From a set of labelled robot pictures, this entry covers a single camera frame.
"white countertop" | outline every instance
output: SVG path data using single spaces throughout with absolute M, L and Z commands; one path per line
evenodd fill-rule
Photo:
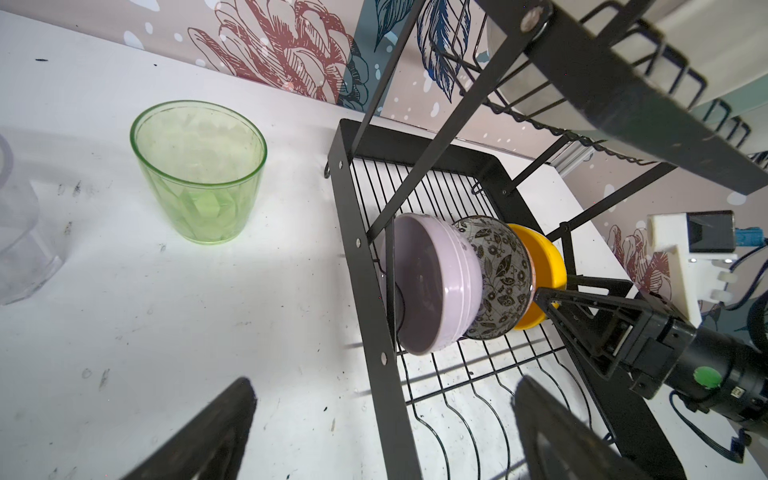
M 384 478 L 323 178 L 339 119 L 362 114 L 4 12 L 0 61 L 0 134 L 65 255 L 33 297 L 0 307 L 0 478 L 119 478 L 238 376 L 259 397 L 241 478 Z M 146 107 L 187 98 L 239 111 L 269 146 L 245 231 L 217 247 L 173 230 L 128 143 Z M 528 164 L 473 147 L 511 176 Z M 544 231 L 581 211 L 550 167 L 520 191 Z M 579 273 L 626 278 L 591 224 L 574 245 Z M 689 478 L 764 478 L 749 455 L 711 452 L 664 392 L 650 404 Z M 719 416 L 695 421 L 733 435 Z

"dish rack frame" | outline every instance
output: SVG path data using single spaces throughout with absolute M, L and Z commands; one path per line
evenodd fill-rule
M 465 0 L 462 15 L 470 1 Z M 404 203 L 410 202 L 417 187 L 421 186 L 426 191 L 423 181 L 429 179 L 430 172 L 433 175 L 437 173 L 458 175 L 463 179 L 462 182 L 467 182 L 470 178 L 475 179 L 475 183 L 469 187 L 470 194 L 482 195 L 489 213 L 492 212 L 493 216 L 506 223 L 518 223 L 541 232 L 538 222 L 517 190 L 518 185 L 572 141 L 580 141 L 584 145 L 605 150 L 600 145 L 600 141 L 592 141 L 573 132 L 543 125 L 512 109 L 514 105 L 506 102 L 498 93 L 498 86 L 514 75 L 514 72 L 512 74 L 506 74 L 506 72 L 520 54 L 525 53 L 529 59 L 528 65 L 535 65 L 561 92 L 566 99 L 564 101 L 574 105 L 597 129 L 666 160 L 666 162 L 659 162 L 613 194 L 568 222 L 561 223 L 559 228 L 547 234 L 551 241 L 562 240 L 566 269 L 569 274 L 576 274 L 570 234 L 573 229 L 670 173 L 678 166 L 742 194 L 750 194 L 768 184 L 768 174 L 763 170 L 762 162 L 749 159 L 737 150 L 737 146 L 741 145 L 750 134 L 749 127 L 740 119 L 728 118 L 726 113 L 713 132 L 674 102 L 672 99 L 674 86 L 666 93 L 652 88 L 642 78 L 643 75 L 634 70 L 634 67 L 642 65 L 643 62 L 630 65 L 611 50 L 611 46 L 622 38 L 634 35 L 632 29 L 635 25 L 639 25 L 640 28 L 636 31 L 646 38 L 651 36 L 657 43 L 654 56 L 645 61 L 649 64 L 646 72 L 653 70 L 654 60 L 672 58 L 670 61 L 680 65 L 678 78 L 684 75 L 693 76 L 694 79 L 700 78 L 702 88 L 697 97 L 701 95 L 706 87 L 706 81 L 690 69 L 680 52 L 666 45 L 661 33 L 642 20 L 642 15 L 653 0 L 629 0 L 626 5 L 616 2 L 601 4 L 598 8 L 612 8 L 616 14 L 597 36 L 591 35 L 580 22 L 563 12 L 550 0 L 524 0 L 514 4 L 499 0 L 475 1 L 486 14 L 483 26 L 487 18 L 491 18 L 506 33 L 507 39 L 485 66 L 477 62 L 476 46 L 473 62 L 465 61 L 462 55 L 458 55 L 455 50 L 455 37 L 451 45 L 452 51 L 448 49 L 449 45 L 446 45 L 446 49 L 436 49 L 440 58 L 454 62 L 456 65 L 454 74 L 458 74 L 460 69 L 464 70 L 472 79 L 472 86 L 465 88 L 460 81 L 456 82 L 462 99 L 434 138 L 428 139 L 370 124 L 426 3 L 426 0 L 415 0 L 363 121 L 341 120 L 328 153 L 329 162 L 326 165 L 325 176 L 330 176 L 333 183 L 371 395 L 379 426 L 379 438 L 389 478 L 422 477 L 419 455 L 407 412 L 408 407 L 414 409 L 422 399 L 414 399 L 412 395 L 409 399 L 404 397 L 398 364 L 401 362 L 405 366 L 404 358 L 408 354 L 399 348 L 396 340 L 395 274 L 392 267 L 384 273 L 386 295 L 383 302 L 378 278 L 382 275 L 382 271 L 379 268 L 379 253 L 376 252 L 374 240 L 383 233 L 387 239 L 387 248 L 386 252 L 381 253 L 386 255 L 386 264 L 394 266 L 396 252 L 392 247 L 394 244 L 392 221 L 395 215 L 402 211 Z M 492 94 L 500 99 L 500 103 L 490 100 L 489 96 Z M 560 137 L 516 178 L 511 179 L 495 156 L 451 144 L 482 104 L 488 105 L 495 113 L 510 114 L 516 121 L 527 121 L 536 128 L 547 128 Z M 713 102 L 707 114 L 711 115 L 715 107 Z M 723 127 L 729 122 L 735 126 L 723 131 Z M 744 133 L 739 137 L 738 131 Z M 638 162 L 631 157 L 616 155 Z M 382 207 L 376 198 L 378 212 L 372 212 L 377 213 L 372 219 L 367 215 L 362 191 L 359 188 L 360 180 L 356 172 L 356 162 L 360 161 L 363 162 L 364 167 L 367 161 L 384 164 L 390 176 L 389 180 L 392 181 L 391 194 L 387 195 L 384 192 L 386 179 L 382 180 L 379 168 L 376 168 L 384 205 Z M 392 180 L 390 166 L 393 166 L 400 175 L 397 186 Z M 403 169 L 406 172 L 404 177 L 402 177 Z M 374 187 L 375 182 L 370 176 L 369 181 Z M 440 193 L 447 204 L 445 192 L 440 191 Z M 640 396 L 630 392 L 628 386 L 631 379 L 627 373 L 618 372 L 611 380 L 605 381 L 576 353 L 567 339 L 561 339 L 562 346 L 559 347 L 553 347 L 549 337 L 546 340 L 549 350 L 536 354 L 524 362 L 539 362 L 540 358 L 552 355 L 558 364 L 563 366 L 557 354 L 562 351 L 567 352 L 608 429 L 605 440 L 614 442 L 622 456 L 631 459 L 652 477 L 685 478 L 682 465 L 647 404 Z M 459 349 L 462 342 L 472 342 L 472 340 L 459 340 Z M 491 353 L 488 353 L 488 359 L 492 361 Z M 498 379 L 500 370 L 493 367 L 493 363 L 491 363 L 490 373 L 472 378 L 463 353 L 462 360 L 468 379 L 448 388 L 441 381 L 440 388 L 433 392 L 434 396 L 443 395 L 445 398 L 446 391 L 463 386 L 471 386 L 472 391 L 475 392 L 477 381 L 493 375 Z M 511 366 L 505 368 L 519 369 L 522 363 L 515 359 Z M 435 374 L 439 380 L 441 373 L 437 364 L 435 364 Z M 405 384 L 410 394 L 412 382 L 407 372 Z M 415 418 L 427 426 L 437 438 L 445 456 L 447 476 L 450 478 L 449 459 L 439 436 L 429 425 L 419 420 L 417 415 Z M 480 454 L 471 430 L 469 435 L 472 436 L 472 442 L 475 445 L 478 478 L 480 478 Z M 517 465 L 510 465 L 508 459 L 506 471 L 495 478 L 508 477 L 515 466 Z

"dish rack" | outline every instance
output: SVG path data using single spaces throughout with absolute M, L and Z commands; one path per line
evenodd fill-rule
M 465 0 L 461 15 L 468 12 L 469 1 Z M 517 380 L 531 375 L 596 432 L 605 432 L 606 442 L 614 442 L 624 457 L 649 475 L 685 478 L 645 401 L 629 391 L 628 374 L 618 373 L 610 381 L 601 379 L 549 320 L 534 329 L 513 330 L 500 339 L 460 339 L 427 356 L 410 355 L 397 343 L 394 269 L 384 273 L 379 265 L 381 256 L 386 257 L 387 265 L 395 265 L 392 220 L 397 214 L 412 211 L 450 222 L 483 214 L 541 232 L 517 186 L 572 141 L 607 151 L 601 141 L 537 122 L 533 117 L 540 112 L 530 116 L 517 112 L 515 102 L 498 93 L 501 83 L 515 74 L 507 71 L 521 53 L 563 94 L 562 101 L 570 102 L 597 129 L 666 160 L 547 234 L 551 241 L 562 240 L 569 274 L 576 274 L 570 232 L 677 166 L 742 194 L 768 184 L 764 158 L 749 159 L 737 151 L 750 134 L 740 119 L 726 113 L 713 132 L 675 103 L 674 86 L 664 94 L 635 70 L 653 71 L 653 63 L 663 58 L 680 66 L 679 79 L 691 77 L 700 83 L 697 97 L 706 87 L 706 80 L 690 68 L 685 57 L 641 19 L 652 0 L 601 4 L 594 15 L 603 10 L 615 15 L 596 37 L 548 0 L 513 5 L 476 2 L 485 11 L 482 27 L 492 18 L 507 40 L 486 65 L 477 61 L 477 43 L 469 60 L 459 54 L 455 38 L 443 49 L 432 43 L 440 58 L 453 62 L 455 80 L 463 71 L 472 83 L 456 82 L 462 99 L 435 137 L 430 140 L 370 125 L 426 3 L 415 0 L 366 116 L 362 123 L 341 120 L 328 153 L 325 175 L 333 182 L 387 475 L 518 476 L 525 459 L 510 401 Z M 653 55 L 629 65 L 613 53 L 611 45 L 629 35 L 652 39 L 657 45 Z M 625 100 L 627 92 L 630 102 Z M 516 121 L 547 128 L 559 138 L 511 179 L 495 156 L 451 144 L 482 104 L 495 113 L 510 114 Z M 713 102 L 707 120 L 719 114 L 718 108 L 723 107 Z M 376 249 L 374 240 L 379 235 L 387 239 L 386 252 Z M 384 298 L 379 289 L 382 276 L 386 279 Z

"cable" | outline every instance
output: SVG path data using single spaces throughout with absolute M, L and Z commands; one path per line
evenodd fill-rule
M 755 276 L 755 280 L 752 281 L 750 289 L 744 293 L 744 296 L 741 297 L 741 300 L 739 300 L 735 305 L 724 306 L 723 310 L 728 310 L 730 312 L 732 310 L 738 310 L 744 306 L 744 304 L 749 301 L 752 294 L 755 293 L 755 290 L 757 290 L 757 286 L 760 285 L 760 281 L 763 279 L 763 274 L 766 272 L 766 270 L 768 270 L 768 260 L 766 260 L 765 263 L 763 263 L 763 266 L 760 267 L 760 271 L 757 273 L 757 276 Z
M 731 265 L 731 266 L 730 266 L 730 271 L 731 271 L 731 272 L 733 272 L 733 271 L 736 269 L 736 267 L 737 267 L 737 266 L 739 266 L 739 265 L 741 265 L 741 263 L 742 263 L 744 260 L 748 259 L 749 257 L 751 257 L 752 255 L 754 255 L 755 253 L 757 253 L 757 252 L 761 251 L 761 250 L 762 250 L 763 248 L 765 248 L 765 247 L 768 247 L 768 238 L 766 238 L 766 239 L 764 240 L 764 243 L 763 243 L 763 245 L 761 245 L 761 246 L 759 246 L 759 247 L 755 248 L 754 250 L 750 250 L 750 251 L 749 251 L 749 252 L 747 252 L 747 253 L 746 253 L 746 254 L 745 254 L 743 257 L 741 257 L 741 258 L 739 258 L 738 260 L 736 260 L 735 262 L 733 262 L 733 265 Z
M 678 396 L 680 397 L 681 400 L 683 400 L 683 396 L 677 390 L 673 390 L 672 392 L 670 392 L 670 405 L 672 405 L 672 409 L 674 410 L 675 413 L 677 413 L 677 416 L 680 417 L 680 420 L 682 420 L 683 422 L 685 422 L 686 425 L 688 425 L 688 428 L 693 430 L 694 433 L 704 443 L 706 443 L 715 452 L 721 454 L 723 457 L 735 463 L 744 462 L 744 448 L 749 446 L 749 444 L 752 442 L 752 439 L 750 438 L 749 435 L 746 434 L 746 431 L 744 429 L 739 430 L 739 433 L 738 433 L 739 436 L 731 438 L 730 450 L 726 450 L 725 447 L 723 447 L 722 445 L 712 440 L 706 433 L 702 432 L 689 419 L 685 418 L 682 413 L 677 411 L 677 407 L 674 405 L 674 402 L 672 401 L 672 399 L 675 396 Z
M 733 264 L 729 268 L 729 271 L 732 273 L 739 265 L 741 265 L 744 262 L 744 260 L 750 258 L 752 255 L 754 255 L 755 253 L 760 252 L 761 250 L 763 250 L 766 247 L 768 247 L 768 238 L 763 240 L 763 245 L 750 250 L 749 252 L 745 253 L 741 258 L 739 258 L 738 260 L 733 262 Z M 712 317 L 712 319 L 714 321 L 714 324 L 715 324 L 715 330 L 717 330 L 717 320 L 720 318 L 718 310 L 722 309 L 722 310 L 729 310 L 730 311 L 730 310 L 736 310 L 736 309 L 742 307 L 744 305 L 744 303 L 746 303 L 750 299 L 750 296 L 755 292 L 755 289 L 757 288 L 757 285 L 760 283 L 760 280 L 761 280 L 760 277 L 763 275 L 764 272 L 765 272 L 765 270 L 761 270 L 757 274 L 757 276 L 755 277 L 755 280 L 752 283 L 752 287 L 750 287 L 750 291 L 741 300 L 739 300 L 739 303 L 737 304 L 738 306 L 735 306 L 735 307 L 732 307 L 732 308 L 728 308 L 728 307 L 725 307 L 725 303 L 723 303 L 723 302 L 715 303 L 714 305 L 712 305 L 712 308 L 710 308 L 710 311 L 707 312 L 707 314 L 705 316 L 711 316 Z M 725 284 L 725 286 L 723 287 L 723 290 L 725 290 L 727 288 L 728 288 L 728 283 Z

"bolt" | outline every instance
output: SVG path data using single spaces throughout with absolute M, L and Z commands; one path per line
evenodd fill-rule
M 544 13 L 544 9 L 542 7 L 532 8 L 520 21 L 520 31 L 523 33 L 528 33 L 533 30 L 533 27 L 538 25 L 538 20 L 541 18 L 542 13 Z

